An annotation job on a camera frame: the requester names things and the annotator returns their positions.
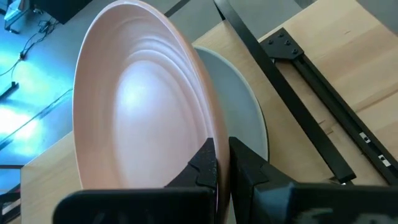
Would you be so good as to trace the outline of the black aluminium extrusion frame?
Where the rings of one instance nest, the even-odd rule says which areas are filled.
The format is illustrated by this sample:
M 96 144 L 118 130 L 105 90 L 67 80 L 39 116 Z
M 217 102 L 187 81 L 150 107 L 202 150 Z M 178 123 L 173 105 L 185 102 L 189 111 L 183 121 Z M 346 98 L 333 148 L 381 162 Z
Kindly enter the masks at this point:
M 362 122 L 293 37 L 281 28 L 260 42 L 270 58 L 290 62 L 389 185 L 398 185 L 398 161 Z

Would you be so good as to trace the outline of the blue-grey plate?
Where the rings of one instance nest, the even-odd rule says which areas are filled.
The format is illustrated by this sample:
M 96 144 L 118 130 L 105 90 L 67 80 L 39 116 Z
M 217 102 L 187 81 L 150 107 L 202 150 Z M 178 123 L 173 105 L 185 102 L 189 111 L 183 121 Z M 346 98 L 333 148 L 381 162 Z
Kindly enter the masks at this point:
M 218 95 L 228 134 L 269 160 L 267 126 L 261 106 L 243 74 L 220 54 L 196 46 Z

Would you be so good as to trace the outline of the black equipment case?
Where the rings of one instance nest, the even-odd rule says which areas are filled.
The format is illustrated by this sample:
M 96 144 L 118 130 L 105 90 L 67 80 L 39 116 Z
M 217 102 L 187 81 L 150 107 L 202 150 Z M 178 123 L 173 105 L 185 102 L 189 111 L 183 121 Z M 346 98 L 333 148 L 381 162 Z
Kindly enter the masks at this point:
M 35 9 L 41 9 L 61 24 L 67 23 L 92 0 L 31 0 Z

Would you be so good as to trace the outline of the pink plate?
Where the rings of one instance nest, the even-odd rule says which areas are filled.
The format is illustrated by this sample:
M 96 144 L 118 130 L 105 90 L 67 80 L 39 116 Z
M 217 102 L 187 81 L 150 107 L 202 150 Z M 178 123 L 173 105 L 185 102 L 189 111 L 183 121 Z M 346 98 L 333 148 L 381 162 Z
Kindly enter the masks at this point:
M 163 187 L 212 138 L 216 220 L 226 223 L 229 144 L 217 93 L 192 44 L 150 4 L 117 0 L 91 23 L 76 63 L 73 133 L 84 189 Z

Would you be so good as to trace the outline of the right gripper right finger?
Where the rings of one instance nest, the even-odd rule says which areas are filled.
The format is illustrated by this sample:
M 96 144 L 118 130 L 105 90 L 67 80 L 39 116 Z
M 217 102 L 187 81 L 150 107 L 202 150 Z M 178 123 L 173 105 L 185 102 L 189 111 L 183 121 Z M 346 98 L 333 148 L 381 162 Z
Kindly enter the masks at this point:
M 398 224 L 398 187 L 296 182 L 229 139 L 237 224 Z

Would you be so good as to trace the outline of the wooden shelf with black legs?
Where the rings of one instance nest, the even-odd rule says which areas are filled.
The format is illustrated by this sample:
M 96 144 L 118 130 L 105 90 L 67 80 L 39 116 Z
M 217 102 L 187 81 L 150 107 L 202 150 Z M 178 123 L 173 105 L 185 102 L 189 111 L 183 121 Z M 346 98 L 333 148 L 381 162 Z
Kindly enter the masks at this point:
M 302 100 L 293 91 L 281 72 L 264 59 L 253 35 L 230 5 L 228 0 L 214 0 L 226 27 L 231 28 L 245 44 L 253 59 L 269 79 L 290 113 L 317 149 L 338 182 L 347 183 L 356 176 L 352 168 L 331 143 L 322 128 L 310 114 Z M 22 170 L 22 224 L 50 224 L 51 214 L 61 197 L 80 189 L 75 159 L 74 134 L 68 133 L 45 152 L 29 162 Z

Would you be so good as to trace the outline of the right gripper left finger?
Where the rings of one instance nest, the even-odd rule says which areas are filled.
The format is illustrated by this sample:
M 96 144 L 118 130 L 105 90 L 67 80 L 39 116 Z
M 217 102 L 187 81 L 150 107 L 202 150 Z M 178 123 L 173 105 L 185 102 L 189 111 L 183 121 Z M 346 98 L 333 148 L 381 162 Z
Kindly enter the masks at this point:
M 163 188 L 80 190 L 61 200 L 52 224 L 215 224 L 218 165 L 208 138 Z

